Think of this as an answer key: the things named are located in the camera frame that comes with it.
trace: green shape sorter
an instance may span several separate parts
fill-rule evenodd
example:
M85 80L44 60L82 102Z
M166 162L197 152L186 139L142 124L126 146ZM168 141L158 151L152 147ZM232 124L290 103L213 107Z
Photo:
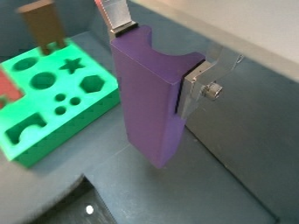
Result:
M118 104L116 78L65 41L48 56L34 48L2 63L24 97L0 110L0 148L25 167Z

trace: metal clamp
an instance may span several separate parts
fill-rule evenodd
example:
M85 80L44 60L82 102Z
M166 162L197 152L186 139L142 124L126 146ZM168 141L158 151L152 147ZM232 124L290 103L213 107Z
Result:
M236 67L244 56L232 52L217 43L209 44L206 60L184 77L181 94L177 104L177 115L185 119L198 107L198 99L206 97L214 101L221 92L216 80L226 75Z
M109 38L118 37L137 27L132 21L126 0L94 0L101 17L105 20Z

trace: screw head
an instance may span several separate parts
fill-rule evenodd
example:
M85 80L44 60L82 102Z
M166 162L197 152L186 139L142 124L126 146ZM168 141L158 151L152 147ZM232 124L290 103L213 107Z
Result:
M221 85L218 85L216 82L212 82L209 85L204 86L201 90L201 95L209 100L214 101L220 96L221 90Z

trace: purple block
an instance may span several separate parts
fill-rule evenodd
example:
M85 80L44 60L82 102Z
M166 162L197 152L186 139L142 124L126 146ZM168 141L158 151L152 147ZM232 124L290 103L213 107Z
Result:
M164 55L150 44L152 29L141 26L110 41L110 50L128 141L160 168L176 151L185 124L174 114L182 76L204 56Z

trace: small white light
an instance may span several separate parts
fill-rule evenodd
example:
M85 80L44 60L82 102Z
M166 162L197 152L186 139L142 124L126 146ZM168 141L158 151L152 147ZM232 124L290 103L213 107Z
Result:
M86 214L93 214L93 207L92 206L86 206Z

